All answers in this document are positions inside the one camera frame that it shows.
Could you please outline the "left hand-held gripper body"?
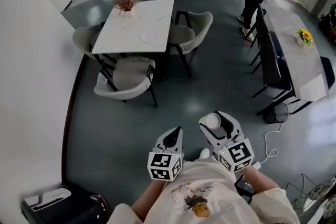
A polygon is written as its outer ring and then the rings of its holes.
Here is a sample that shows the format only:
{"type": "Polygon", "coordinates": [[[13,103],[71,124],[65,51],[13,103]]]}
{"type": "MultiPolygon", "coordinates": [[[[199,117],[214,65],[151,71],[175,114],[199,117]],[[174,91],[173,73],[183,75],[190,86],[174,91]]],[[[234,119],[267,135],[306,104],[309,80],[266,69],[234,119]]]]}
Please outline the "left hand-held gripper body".
{"type": "Polygon", "coordinates": [[[149,152],[147,168],[152,180],[172,182],[183,167],[183,146],[173,150],[155,148],[149,152]]]}

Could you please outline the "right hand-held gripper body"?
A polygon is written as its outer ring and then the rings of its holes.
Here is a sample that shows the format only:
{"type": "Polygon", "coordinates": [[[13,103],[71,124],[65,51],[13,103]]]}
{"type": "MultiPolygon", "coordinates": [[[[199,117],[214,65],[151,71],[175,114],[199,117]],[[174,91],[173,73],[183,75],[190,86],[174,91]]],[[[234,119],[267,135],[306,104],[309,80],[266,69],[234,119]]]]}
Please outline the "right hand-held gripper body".
{"type": "Polygon", "coordinates": [[[236,173],[249,166],[254,159],[254,152],[248,138],[236,135],[225,145],[214,148],[217,160],[229,171],[236,173]]]}

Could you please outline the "white cup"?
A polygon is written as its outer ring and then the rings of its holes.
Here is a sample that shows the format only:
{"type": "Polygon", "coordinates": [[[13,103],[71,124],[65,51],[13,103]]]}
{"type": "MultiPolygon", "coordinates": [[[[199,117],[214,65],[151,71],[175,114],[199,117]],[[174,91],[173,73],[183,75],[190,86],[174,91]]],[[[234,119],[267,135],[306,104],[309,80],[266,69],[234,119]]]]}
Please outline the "white cup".
{"type": "Polygon", "coordinates": [[[212,130],[217,130],[221,126],[221,119],[218,114],[210,113],[205,117],[205,125],[212,130]]]}

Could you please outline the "white saucer plate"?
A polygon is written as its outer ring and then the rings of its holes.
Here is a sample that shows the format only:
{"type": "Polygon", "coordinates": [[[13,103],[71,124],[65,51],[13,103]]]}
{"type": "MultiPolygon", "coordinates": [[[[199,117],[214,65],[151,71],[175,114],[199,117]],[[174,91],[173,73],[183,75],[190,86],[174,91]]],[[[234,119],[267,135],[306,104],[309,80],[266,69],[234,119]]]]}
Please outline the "white saucer plate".
{"type": "Polygon", "coordinates": [[[159,34],[156,31],[145,31],[142,35],[141,35],[141,40],[146,43],[146,44],[150,44],[154,41],[156,41],[159,37],[159,34]]]}

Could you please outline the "person's right forearm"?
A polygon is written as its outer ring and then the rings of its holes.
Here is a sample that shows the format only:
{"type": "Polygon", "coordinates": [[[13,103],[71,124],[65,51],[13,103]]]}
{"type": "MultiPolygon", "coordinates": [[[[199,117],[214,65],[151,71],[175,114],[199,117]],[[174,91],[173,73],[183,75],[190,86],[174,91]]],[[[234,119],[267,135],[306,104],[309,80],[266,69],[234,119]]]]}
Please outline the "person's right forearm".
{"type": "Polygon", "coordinates": [[[251,184],[256,193],[262,193],[279,186],[269,177],[252,166],[247,166],[242,170],[242,175],[251,184]]]}

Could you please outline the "person's left forearm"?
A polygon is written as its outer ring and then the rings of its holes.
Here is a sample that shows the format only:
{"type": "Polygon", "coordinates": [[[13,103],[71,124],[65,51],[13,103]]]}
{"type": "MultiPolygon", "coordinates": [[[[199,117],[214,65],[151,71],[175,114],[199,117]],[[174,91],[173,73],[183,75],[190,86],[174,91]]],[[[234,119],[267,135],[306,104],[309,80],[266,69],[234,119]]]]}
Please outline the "person's left forearm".
{"type": "Polygon", "coordinates": [[[165,184],[165,181],[153,180],[144,193],[132,205],[132,210],[141,221],[146,219],[146,216],[160,196],[160,193],[163,190],[165,184]]]}

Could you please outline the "black waist battery pack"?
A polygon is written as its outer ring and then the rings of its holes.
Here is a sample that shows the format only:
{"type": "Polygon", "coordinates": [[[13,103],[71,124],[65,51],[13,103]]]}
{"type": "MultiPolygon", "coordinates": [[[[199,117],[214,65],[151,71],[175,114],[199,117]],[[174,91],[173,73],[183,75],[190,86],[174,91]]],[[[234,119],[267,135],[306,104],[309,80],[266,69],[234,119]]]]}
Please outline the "black waist battery pack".
{"type": "Polygon", "coordinates": [[[256,194],[255,190],[251,186],[251,184],[246,180],[243,175],[235,182],[235,187],[237,193],[249,204],[252,200],[253,195],[256,194]]]}

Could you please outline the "person's cream printed shirt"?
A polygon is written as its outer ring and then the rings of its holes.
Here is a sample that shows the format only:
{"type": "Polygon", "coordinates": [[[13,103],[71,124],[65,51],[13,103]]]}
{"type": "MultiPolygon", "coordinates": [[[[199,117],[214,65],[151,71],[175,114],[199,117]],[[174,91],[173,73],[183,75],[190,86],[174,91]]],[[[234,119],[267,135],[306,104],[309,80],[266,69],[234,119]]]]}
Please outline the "person's cream printed shirt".
{"type": "Polygon", "coordinates": [[[248,204],[235,181],[212,156],[185,162],[144,221],[131,206],[119,204],[107,224],[300,224],[283,189],[256,193],[248,204]]]}

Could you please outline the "long grey stone table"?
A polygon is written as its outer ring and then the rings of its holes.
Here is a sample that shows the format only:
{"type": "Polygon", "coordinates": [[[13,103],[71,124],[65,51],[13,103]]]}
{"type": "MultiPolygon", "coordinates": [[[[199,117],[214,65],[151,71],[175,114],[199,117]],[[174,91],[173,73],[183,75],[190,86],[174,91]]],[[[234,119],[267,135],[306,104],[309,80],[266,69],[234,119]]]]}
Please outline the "long grey stone table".
{"type": "Polygon", "coordinates": [[[277,6],[266,5],[265,10],[286,60],[295,96],[310,102],[328,98],[329,87],[317,48],[297,43],[298,29],[306,27],[301,18],[277,6]]]}

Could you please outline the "black equipment case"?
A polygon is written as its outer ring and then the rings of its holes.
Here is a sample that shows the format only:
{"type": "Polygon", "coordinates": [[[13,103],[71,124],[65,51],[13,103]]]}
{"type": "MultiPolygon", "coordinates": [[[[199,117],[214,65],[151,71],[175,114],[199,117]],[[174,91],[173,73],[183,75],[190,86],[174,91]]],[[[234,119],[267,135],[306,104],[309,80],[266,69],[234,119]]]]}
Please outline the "black equipment case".
{"type": "Polygon", "coordinates": [[[28,208],[23,199],[21,211],[29,224],[107,224],[110,212],[101,195],[76,186],[62,187],[69,189],[71,196],[39,211],[28,208]]]}

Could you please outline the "dark blue dining chair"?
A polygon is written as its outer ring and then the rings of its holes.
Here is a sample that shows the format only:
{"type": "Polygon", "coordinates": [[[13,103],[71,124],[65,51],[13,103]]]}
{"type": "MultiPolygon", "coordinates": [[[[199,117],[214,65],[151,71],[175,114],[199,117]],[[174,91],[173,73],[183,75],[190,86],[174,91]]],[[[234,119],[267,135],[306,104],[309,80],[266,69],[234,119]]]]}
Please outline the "dark blue dining chair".
{"type": "Polygon", "coordinates": [[[329,58],[327,58],[327,57],[320,57],[320,58],[321,58],[324,73],[325,73],[325,76],[326,76],[328,89],[330,90],[331,87],[335,83],[335,75],[334,75],[334,71],[333,71],[333,68],[332,68],[332,64],[331,64],[329,58]]]}

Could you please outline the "potted sunflower bouquet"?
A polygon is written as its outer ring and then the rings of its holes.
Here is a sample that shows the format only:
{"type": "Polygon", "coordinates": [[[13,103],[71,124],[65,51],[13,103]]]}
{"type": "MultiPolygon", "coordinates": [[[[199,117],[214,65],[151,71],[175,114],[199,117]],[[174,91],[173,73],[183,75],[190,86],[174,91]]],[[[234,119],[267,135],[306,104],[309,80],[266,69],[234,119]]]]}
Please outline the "potted sunflower bouquet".
{"type": "Polygon", "coordinates": [[[311,47],[314,45],[314,40],[311,34],[306,29],[298,29],[297,31],[297,43],[301,47],[311,47]]]}

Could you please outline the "white marble square table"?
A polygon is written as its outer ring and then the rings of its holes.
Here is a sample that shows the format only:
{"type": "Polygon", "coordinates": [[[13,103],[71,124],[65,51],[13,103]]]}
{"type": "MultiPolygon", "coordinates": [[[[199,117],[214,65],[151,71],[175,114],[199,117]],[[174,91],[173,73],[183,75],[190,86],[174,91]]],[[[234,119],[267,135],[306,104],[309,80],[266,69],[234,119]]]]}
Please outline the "white marble square table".
{"type": "Polygon", "coordinates": [[[173,5],[173,0],[138,2],[135,6],[135,15],[132,17],[120,16],[113,8],[102,27],[92,53],[95,55],[164,53],[173,5]],[[156,31],[159,37],[156,41],[146,44],[141,40],[141,35],[151,30],[156,31]]]}

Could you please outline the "green leafy plant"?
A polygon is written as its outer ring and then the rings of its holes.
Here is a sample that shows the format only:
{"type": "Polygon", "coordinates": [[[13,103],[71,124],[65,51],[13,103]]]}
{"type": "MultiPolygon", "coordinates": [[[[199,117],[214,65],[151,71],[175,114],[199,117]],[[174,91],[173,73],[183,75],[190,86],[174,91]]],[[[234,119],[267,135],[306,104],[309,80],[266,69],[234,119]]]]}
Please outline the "green leafy plant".
{"type": "Polygon", "coordinates": [[[329,43],[336,46],[336,3],[331,5],[326,15],[321,15],[319,27],[328,38],[329,43]]]}

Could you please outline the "reddish dried potted plant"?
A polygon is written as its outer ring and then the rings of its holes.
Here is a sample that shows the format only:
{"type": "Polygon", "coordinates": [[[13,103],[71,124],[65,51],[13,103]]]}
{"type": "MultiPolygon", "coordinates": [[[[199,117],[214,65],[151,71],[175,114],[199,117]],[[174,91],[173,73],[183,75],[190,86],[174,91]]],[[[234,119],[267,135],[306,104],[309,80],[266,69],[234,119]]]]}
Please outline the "reddish dried potted plant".
{"type": "Polygon", "coordinates": [[[115,0],[115,9],[123,17],[132,17],[135,15],[135,6],[137,0],[115,0]]]}

